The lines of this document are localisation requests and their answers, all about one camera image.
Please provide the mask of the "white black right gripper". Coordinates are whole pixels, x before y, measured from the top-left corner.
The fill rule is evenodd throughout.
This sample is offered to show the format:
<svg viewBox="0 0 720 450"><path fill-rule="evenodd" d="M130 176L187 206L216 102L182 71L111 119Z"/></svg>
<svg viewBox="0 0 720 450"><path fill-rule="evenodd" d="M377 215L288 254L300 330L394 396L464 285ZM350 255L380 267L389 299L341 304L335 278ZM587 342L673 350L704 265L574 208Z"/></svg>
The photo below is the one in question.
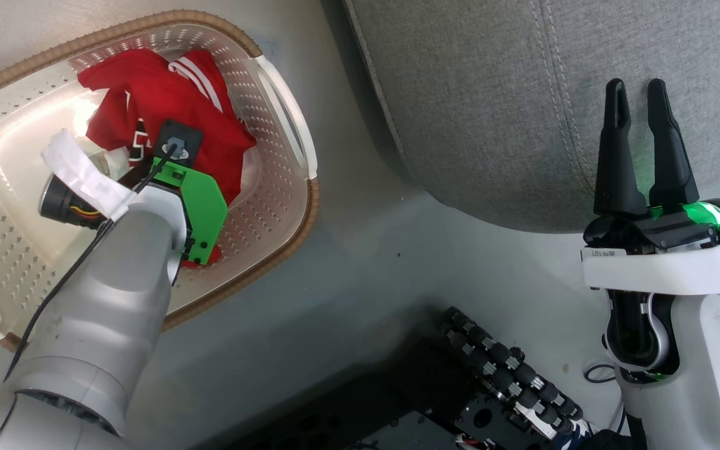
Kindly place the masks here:
<svg viewBox="0 0 720 450"><path fill-rule="evenodd" d="M648 84L647 121L654 138L649 210L638 190L629 148L626 87L622 79L610 80L592 207L602 217L583 234L584 282L612 291L720 294L720 199L698 201L691 162L662 79Z"/></svg>

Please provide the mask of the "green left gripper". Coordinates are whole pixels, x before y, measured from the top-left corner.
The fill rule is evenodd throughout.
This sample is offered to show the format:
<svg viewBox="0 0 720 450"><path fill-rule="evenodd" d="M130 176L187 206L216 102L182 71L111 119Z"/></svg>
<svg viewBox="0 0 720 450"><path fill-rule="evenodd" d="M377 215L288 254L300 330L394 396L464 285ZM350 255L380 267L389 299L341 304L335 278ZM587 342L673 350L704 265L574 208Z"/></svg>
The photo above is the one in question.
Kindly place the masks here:
<svg viewBox="0 0 720 450"><path fill-rule="evenodd" d="M228 204L216 180L196 169L202 131L166 120L152 151L152 182L177 191L186 214L187 238L183 259L189 264L212 263L218 236L228 217Z"/></svg>

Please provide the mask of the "red garment with white stripes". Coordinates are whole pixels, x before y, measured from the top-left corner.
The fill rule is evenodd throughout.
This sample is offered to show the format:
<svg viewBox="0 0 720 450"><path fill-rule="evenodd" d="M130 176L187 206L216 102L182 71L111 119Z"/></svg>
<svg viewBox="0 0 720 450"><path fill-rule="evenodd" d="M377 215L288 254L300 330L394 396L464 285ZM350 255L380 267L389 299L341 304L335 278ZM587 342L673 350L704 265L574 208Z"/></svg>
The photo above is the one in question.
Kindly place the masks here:
<svg viewBox="0 0 720 450"><path fill-rule="evenodd" d="M150 49L129 49L78 74L92 91L106 90L86 136L107 151L125 148L129 165L151 170L166 120L204 134L195 168L212 176L227 208L242 190L244 154L257 140L235 114L228 85L205 49L168 61Z"/></svg>

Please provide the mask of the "grey fabric sofa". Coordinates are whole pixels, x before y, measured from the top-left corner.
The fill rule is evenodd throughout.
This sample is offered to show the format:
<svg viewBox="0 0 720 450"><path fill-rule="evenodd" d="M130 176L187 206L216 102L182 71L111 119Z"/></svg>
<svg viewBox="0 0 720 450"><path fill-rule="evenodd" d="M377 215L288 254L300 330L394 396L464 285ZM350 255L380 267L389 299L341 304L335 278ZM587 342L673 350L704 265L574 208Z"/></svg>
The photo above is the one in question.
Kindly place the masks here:
<svg viewBox="0 0 720 450"><path fill-rule="evenodd" d="M703 198L720 196L720 0L322 0L402 170L525 233L593 218L606 83L622 79L642 192L649 81L665 81Z"/></svg>

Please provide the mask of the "cream perforated laundry basket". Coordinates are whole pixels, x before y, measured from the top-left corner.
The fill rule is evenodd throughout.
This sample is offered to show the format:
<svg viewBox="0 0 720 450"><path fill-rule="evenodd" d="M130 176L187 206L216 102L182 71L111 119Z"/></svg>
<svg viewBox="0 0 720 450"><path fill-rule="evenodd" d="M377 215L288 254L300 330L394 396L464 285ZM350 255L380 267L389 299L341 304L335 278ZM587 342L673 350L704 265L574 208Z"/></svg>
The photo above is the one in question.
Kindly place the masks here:
<svg viewBox="0 0 720 450"><path fill-rule="evenodd" d="M311 233L319 201L311 132L282 75L245 31L208 12L173 9L74 38L0 71L0 345L9 351L94 236L38 214L49 177L42 150L67 129L94 151L84 128L104 96L80 86L77 76L128 49L166 59L208 51L234 112L257 140L218 234L222 254L206 267L182 268L163 330L259 279Z"/></svg>

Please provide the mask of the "white tape wrap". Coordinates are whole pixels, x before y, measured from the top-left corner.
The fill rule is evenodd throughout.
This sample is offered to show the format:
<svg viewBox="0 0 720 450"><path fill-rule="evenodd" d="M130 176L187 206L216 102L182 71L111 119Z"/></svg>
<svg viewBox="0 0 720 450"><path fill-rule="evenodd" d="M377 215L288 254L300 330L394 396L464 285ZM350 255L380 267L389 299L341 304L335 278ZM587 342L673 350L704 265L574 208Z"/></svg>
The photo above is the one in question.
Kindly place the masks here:
<svg viewBox="0 0 720 450"><path fill-rule="evenodd" d="M62 129L51 138L42 159L72 193L108 219L118 221L136 197L134 191L98 171L69 130Z"/></svg>

